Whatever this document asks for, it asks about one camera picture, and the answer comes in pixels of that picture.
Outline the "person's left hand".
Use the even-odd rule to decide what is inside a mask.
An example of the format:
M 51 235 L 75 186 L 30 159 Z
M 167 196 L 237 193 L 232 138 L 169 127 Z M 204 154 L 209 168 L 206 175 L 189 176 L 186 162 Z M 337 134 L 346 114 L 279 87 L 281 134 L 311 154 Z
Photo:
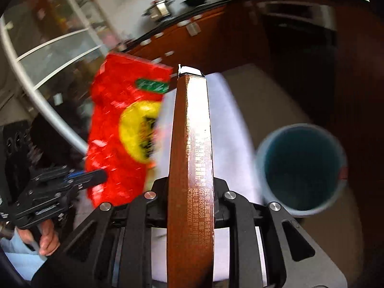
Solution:
M 36 244 L 36 240 L 33 234 L 28 229 L 16 228 L 20 239 L 33 248 L 33 244 Z M 39 240 L 39 254 L 41 256 L 51 256 L 51 254 L 60 246 L 59 237 L 55 231 L 54 223 L 52 220 L 46 220 L 39 225 L 39 231 L 41 238 Z

